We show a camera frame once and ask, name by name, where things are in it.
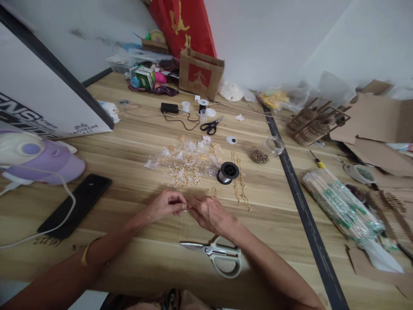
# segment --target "bundle of skewers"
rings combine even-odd
[[[375,239],[384,230],[383,223],[328,169],[309,172],[302,181],[348,239],[362,245],[368,239]]]

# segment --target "black phone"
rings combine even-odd
[[[62,227],[59,227],[46,235],[56,239],[66,239],[69,237],[81,223],[83,218],[85,218],[90,209],[92,209],[99,197],[102,196],[110,183],[112,183],[111,179],[99,176],[97,174],[89,174],[73,191],[73,196],[76,198],[76,205],[74,206],[68,220]],[[37,232],[42,233],[57,227],[67,216],[72,204],[72,198],[67,197],[65,201],[63,201],[62,204],[37,229]]]

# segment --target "green box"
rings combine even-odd
[[[135,71],[136,78],[139,81],[140,87],[154,90],[155,88],[155,72],[153,69],[140,67]]]

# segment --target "small glass jar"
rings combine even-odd
[[[252,157],[255,162],[266,164],[270,162],[273,155],[279,156],[284,148],[284,142],[280,137],[271,136],[254,148]]]

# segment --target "white cable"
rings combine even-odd
[[[7,184],[6,187],[4,188],[4,190],[2,192],[0,192],[0,197],[3,196],[4,194],[6,194],[7,192],[14,190],[16,188],[18,188],[21,184],[17,183],[17,182],[11,182],[10,184]]]
[[[61,222],[61,223],[60,223],[58,226],[56,226],[55,228],[50,229],[50,230],[47,230],[47,231],[45,231],[45,232],[38,233],[38,234],[36,234],[36,235],[29,236],[29,237],[27,237],[27,238],[24,238],[24,239],[22,239],[22,240],[20,240],[20,241],[14,242],[14,243],[10,243],[10,244],[7,244],[7,245],[0,245],[0,250],[1,250],[1,249],[5,249],[5,248],[11,248],[12,246],[15,246],[15,245],[18,245],[18,244],[23,243],[23,242],[25,242],[25,241],[28,241],[28,240],[37,238],[37,237],[42,236],[42,235],[45,235],[45,234],[47,234],[47,233],[51,233],[52,231],[54,231],[54,230],[62,227],[63,224],[68,220],[70,214],[72,213],[72,211],[73,211],[73,209],[74,209],[74,207],[75,207],[75,205],[76,205],[76,198],[73,196],[72,192],[71,192],[71,191],[69,190],[69,188],[68,188],[68,185],[66,184],[65,179],[64,179],[60,174],[58,174],[58,173],[56,173],[56,172],[46,171],[46,170],[37,169],[37,168],[32,168],[32,167],[25,167],[25,166],[21,166],[21,165],[13,165],[13,166],[14,166],[14,167],[20,167],[20,168],[25,168],[25,169],[29,169],[29,170],[34,170],[34,171],[38,171],[38,172],[44,172],[44,173],[49,173],[49,174],[54,174],[54,175],[56,175],[56,176],[62,181],[62,183],[63,183],[63,188],[65,189],[65,191],[66,191],[66,192],[69,194],[69,196],[72,198],[72,207],[70,208],[70,210],[69,210],[68,214],[66,215],[65,219],[63,220],[63,222]]]

